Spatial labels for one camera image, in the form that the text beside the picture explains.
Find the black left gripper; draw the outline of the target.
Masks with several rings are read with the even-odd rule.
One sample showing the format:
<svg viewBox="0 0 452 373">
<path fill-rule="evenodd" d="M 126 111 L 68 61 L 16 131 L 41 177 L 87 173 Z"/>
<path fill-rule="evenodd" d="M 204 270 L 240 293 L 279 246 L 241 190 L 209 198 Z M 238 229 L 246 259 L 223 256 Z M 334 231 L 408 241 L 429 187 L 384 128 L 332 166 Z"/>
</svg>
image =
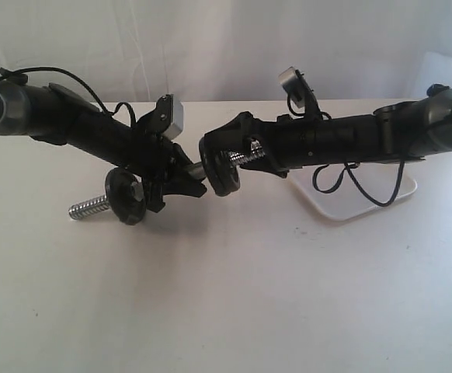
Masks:
<svg viewBox="0 0 452 373">
<path fill-rule="evenodd" d="M 202 197 L 207 192 L 203 169 L 191 167 L 192 161 L 174 140 L 145 132 L 137 126 L 141 117 L 136 118 L 133 112 L 129 116 L 129 144 L 124 148 L 124 162 L 117 167 L 142 182 L 147 211 L 160 212 L 168 195 Z"/>
</svg>

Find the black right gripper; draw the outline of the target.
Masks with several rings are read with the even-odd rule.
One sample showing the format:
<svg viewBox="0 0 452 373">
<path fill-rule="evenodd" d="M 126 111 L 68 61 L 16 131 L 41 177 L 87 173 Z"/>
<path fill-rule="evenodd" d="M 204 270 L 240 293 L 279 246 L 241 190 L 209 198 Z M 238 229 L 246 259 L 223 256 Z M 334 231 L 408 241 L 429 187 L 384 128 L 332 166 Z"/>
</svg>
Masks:
<svg viewBox="0 0 452 373">
<path fill-rule="evenodd" d="M 292 169 L 327 163 L 326 138 L 325 113 L 297 119 L 283 115 L 276 121 L 264 121 L 245 111 L 203 136 L 202 155 L 237 152 L 247 155 L 241 169 L 286 179 Z M 260 143 L 265 155 L 249 155 L 253 141 Z"/>
</svg>

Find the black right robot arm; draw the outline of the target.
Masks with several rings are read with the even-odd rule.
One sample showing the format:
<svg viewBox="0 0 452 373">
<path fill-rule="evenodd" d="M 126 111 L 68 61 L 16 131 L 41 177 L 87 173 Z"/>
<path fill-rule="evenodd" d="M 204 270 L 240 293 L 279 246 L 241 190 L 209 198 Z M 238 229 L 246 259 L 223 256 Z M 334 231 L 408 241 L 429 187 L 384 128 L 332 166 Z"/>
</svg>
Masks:
<svg viewBox="0 0 452 373">
<path fill-rule="evenodd" d="M 207 132 L 199 150 L 220 176 L 232 170 L 232 152 L 247 157 L 242 168 L 280 177 L 305 166 L 414 162 L 452 152 L 452 88 L 438 85 L 425 99 L 351 117 L 313 113 L 264 121 L 242 112 Z"/>
</svg>

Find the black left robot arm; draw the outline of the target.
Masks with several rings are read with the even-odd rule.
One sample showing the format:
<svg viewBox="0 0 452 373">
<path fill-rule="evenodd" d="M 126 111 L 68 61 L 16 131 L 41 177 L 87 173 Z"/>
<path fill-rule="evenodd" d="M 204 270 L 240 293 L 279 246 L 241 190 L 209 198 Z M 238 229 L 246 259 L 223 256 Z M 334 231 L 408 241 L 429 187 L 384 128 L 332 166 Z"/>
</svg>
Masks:
<svg viewBox="0 0 452 373">
<path fill-rule="evenodd" d="M 167 195 L 202 197 L 203 180 L 175 139 L 183 131 L 183 106 L 172 95 L 131 123 L 84 100 L 62 85 L 44 87 L 0 82 L 0 136 L 27 136 L 70 145 L 141 178 L 148 209 L 158 212 Z"/>
</svg>

